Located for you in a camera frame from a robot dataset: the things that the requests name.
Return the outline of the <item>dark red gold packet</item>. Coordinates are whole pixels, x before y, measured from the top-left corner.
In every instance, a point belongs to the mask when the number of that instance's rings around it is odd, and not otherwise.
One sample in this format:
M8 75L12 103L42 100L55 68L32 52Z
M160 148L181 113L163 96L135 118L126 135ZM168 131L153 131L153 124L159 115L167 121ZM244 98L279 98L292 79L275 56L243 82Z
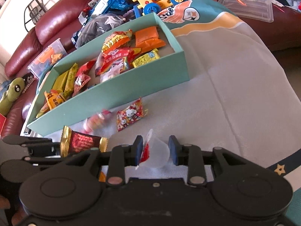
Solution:
M106 152L109 139L90 134L73 131L64 126L60 140L60 156L67 157L72 153L80 153L91 148L97 148L100 152Z

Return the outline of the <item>round jelly cup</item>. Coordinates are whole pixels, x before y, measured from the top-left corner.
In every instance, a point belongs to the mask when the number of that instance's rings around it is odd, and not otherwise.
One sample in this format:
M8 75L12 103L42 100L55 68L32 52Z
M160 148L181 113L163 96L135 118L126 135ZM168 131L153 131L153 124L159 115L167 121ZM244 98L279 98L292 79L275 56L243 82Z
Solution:
M153 129L150 129L143 143L138 167L162 168L168 163L169 157L168 145L158 139Z

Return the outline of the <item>pink white candy packet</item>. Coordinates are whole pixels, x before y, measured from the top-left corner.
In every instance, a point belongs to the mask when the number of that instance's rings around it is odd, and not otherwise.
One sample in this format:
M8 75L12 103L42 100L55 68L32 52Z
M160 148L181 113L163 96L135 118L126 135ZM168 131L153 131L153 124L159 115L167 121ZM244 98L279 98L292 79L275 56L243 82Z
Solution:
M88 117L83 124L84 133L91 134L94 130L104 126L111 114L112 112L109 110L102 110L102 112L98 112L95 115Z

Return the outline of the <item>yellow green cartoon packet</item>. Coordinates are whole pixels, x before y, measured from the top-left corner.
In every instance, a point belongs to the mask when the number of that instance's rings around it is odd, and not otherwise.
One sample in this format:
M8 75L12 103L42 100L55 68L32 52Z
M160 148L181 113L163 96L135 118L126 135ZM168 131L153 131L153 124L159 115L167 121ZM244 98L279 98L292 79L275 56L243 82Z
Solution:
M36 118L41 117L42 115L44 115L45 113L50 111L50 107L48 105L48 103L45 103L42 108L40 109L40 111L38 112L38 114L36 115Z

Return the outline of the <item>hello kitty candy packet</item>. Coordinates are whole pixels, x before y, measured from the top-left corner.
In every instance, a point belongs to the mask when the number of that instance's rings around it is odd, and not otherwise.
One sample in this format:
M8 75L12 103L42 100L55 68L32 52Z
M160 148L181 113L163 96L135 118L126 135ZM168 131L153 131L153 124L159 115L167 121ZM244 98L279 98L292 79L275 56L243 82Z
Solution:
M129 125L141 120L148 114L148 109L144 108L142 98L132 102L127 108L119 110L116 114L117 131L124 130Z

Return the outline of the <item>orange translucent candy packet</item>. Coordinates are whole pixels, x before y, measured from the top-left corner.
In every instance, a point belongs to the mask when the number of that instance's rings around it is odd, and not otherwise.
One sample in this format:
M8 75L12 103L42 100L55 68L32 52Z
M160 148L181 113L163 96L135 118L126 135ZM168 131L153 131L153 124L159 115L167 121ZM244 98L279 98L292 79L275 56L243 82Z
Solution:
M63 94L61 92L57 92L56 90L51 90L50 92L45 91L44 96L50 110L56 108L66 101Z

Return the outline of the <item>yellow cheese stick packet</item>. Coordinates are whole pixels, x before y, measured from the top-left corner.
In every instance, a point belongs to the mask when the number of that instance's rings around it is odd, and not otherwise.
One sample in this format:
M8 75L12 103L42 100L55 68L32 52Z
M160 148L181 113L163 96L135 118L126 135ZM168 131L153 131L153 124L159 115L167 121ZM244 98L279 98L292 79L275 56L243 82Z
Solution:
M62 94L62 96L66 100L71 97L71 94L74 91L75 75L77 74L77 71L78 71L78 64L74 63L73 66L68 71L65 89L64 89L64 92Z

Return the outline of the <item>dark red candy bag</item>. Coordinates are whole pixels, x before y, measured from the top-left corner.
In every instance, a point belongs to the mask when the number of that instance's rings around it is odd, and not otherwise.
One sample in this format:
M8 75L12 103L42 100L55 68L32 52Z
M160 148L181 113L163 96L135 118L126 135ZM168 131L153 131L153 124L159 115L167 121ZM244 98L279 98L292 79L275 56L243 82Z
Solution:
M72 94L72 97L78 95L79 92L82 91L91 80L89 72L91 71L95 63L96 60L90 60L79 67L79 70L75 75L74 92Z

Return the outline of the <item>rainbow red candy bag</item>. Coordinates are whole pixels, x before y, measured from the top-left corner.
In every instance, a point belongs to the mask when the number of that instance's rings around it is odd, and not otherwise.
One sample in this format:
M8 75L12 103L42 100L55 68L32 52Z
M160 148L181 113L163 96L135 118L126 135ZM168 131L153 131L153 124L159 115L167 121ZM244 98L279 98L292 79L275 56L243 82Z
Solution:
M100 76L108 72L112 67L119 66L120 73L133 68L133 61L141 54L141 48L118 48L105 55L100 53L95 63L95 75Z

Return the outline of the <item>small yellow candy packet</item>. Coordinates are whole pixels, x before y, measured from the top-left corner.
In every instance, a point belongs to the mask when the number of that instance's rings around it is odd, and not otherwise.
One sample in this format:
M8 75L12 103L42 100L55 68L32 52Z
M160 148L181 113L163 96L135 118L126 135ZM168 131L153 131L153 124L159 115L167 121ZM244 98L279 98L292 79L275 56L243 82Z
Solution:
M132 64L134 68L137 68L139 66L143 66L145 64L148 64L150 62L153 62L157 59L160 59L159 50L157 48L153 49L150 52L145 53L144 55L138 57L135 59Z

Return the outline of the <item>orange red chips bag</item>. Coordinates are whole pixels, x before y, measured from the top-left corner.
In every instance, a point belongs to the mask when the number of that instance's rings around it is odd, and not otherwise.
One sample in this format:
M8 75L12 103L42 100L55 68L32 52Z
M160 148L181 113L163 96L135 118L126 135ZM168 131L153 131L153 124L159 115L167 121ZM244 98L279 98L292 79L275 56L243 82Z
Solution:
M124 47L132 40L133 31L131 29L126 31L115 31L109 35L102 46L102 53L108 55L111 51Z

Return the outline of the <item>orange wafer snack packet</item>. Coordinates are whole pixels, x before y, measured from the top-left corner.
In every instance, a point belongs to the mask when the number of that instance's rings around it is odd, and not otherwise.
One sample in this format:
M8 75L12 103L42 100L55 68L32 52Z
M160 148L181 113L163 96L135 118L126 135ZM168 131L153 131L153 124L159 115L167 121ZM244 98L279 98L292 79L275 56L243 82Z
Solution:
M135 32L135 46L141 48L141 54L152 51L155 48L161 48L166 42L159 38L156 26L147 27Z

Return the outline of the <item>yellow snack packet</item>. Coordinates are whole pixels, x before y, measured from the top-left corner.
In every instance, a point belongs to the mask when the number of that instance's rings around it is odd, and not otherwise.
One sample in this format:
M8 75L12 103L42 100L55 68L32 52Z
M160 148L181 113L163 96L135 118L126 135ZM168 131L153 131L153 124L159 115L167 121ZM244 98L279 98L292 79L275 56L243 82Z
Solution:
M68 73L69 71L67 70L66 72L64 72L63 74L59 75L53 86L52 86L52 90L58 92L58 93L63 93L65 90L65 86L66 86L66 82L67 82L67 77L68 77Z

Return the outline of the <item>clear packet nougat bar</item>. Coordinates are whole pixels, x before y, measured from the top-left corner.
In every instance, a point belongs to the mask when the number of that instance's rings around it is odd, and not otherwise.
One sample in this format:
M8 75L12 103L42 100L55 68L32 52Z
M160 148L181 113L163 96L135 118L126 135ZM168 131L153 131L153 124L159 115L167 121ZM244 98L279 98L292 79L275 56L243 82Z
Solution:
M100 76L100 83L120 75L120 69L121 65L112 66L110 70Z

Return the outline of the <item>blue white toy robot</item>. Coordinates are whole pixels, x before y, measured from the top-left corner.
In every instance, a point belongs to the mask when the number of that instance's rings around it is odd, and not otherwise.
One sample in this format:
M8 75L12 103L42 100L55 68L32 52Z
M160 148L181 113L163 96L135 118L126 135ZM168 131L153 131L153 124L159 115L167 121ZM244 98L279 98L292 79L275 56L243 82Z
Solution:
M133 4L130 3L130 0L92 0L88 3L88 6L84 8L78 17L82 28L75 32L71 38L72 43L78 41L81 31L84 29L84 26L93 18L96 18L98 15L103 14L116 14L124 15L126 12L130 11L133 8Z

